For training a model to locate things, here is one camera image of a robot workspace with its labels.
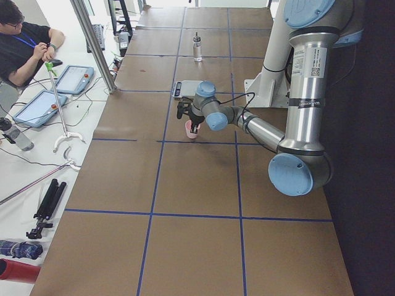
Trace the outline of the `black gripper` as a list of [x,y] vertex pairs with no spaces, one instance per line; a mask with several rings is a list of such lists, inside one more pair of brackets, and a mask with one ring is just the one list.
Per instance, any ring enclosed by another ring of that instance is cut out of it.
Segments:
[[193,112],[189,113],[189,119],[191,120],[191,133],[198,133],[199,125],[204,122],[204,116],[199,116],[194,114]]

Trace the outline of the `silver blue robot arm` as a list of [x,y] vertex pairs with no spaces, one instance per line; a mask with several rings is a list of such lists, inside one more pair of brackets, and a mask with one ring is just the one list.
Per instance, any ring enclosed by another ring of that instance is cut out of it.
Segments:
[[177,117],[191,120],[190,131],[206,123],[213,131],[233,124],[274,152],[271,183],[288,196],[306,195],[331,179],[333,167],[320,143],[326,81],[333,48],[361,40],[364,1],[281,1],[261,72],[245,90],[258,107],[288,109],[279,130],[241,106],[225,106],[209,81],[197,85],[191,102],[180,101]]

